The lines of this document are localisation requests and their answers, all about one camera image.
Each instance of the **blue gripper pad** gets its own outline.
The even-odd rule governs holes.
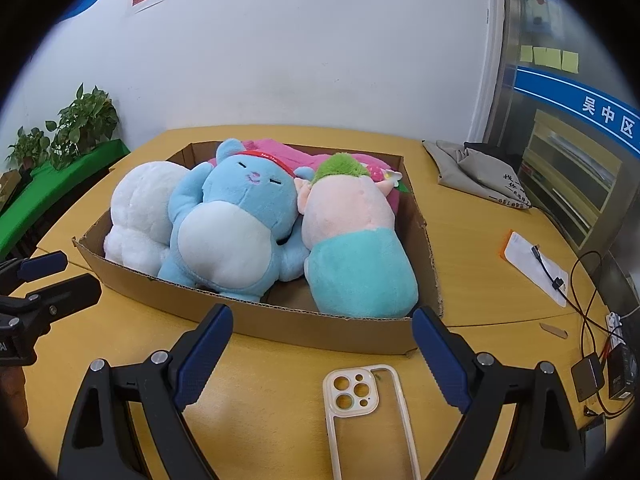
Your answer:
[[[466,413],[471,405],[468,393],[466,373],[447,343],[427,315],[418,309],[414,312],[412,331],[415,342],[445,400],[455,406],[460,413]]]
[[[66,269],[66,254],[62,251],[43,254],[37,258],[24,260],[20,264],[17,275],[24,282],[34,282],[45,276],[57,274]]]
[[[198,400],[231,338],[234,318],[223,306],[206,327],[178,370],[174,403],[181,412]]]

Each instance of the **plush bear ear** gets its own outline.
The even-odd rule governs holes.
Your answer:
[[[244,152],[244,146],[238,139],[227,139],[216,150],[216,163],[220,164],[228,156]]]
[[[308,166],[300,166],[296,171],[293,172],[293,174],[311,182],[314,179],[314,175],[316,174],[316,172]]]
[[[306,209],[306,200],[311,193],[311,183],[303,178],[294,178],[293,182],[296,184],[296,191],[298,192],[298,212],[303,215]]]

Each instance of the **plush bear face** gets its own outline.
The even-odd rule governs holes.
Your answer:
[[[216,152],[217,166],[202,186],[203,202],[237,205],[267,226],[276,240],[289,235],[298,217],[293,177],[275,162],[243,155],[244,146],[227,139]]]

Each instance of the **black box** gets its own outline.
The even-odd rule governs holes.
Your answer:
[[[629,347],[617,345],[607,356],[609,399],[624,400],[633,395],[638,365]]]

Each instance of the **red headband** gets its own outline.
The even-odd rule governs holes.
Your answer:
[[[291,168],[287,166],[284,162],[282,162],[279,158],[274,157],[271,153],[258,152],[257,150],[247,150],[245,152],[237,153],[236,155],[252,155],[252,156],[260,156],[261,158],[266,158],[270,160],[274,164],[280,166],[284,171],[290,174],[292,178],[295,178],[296,175],[291,171]]]

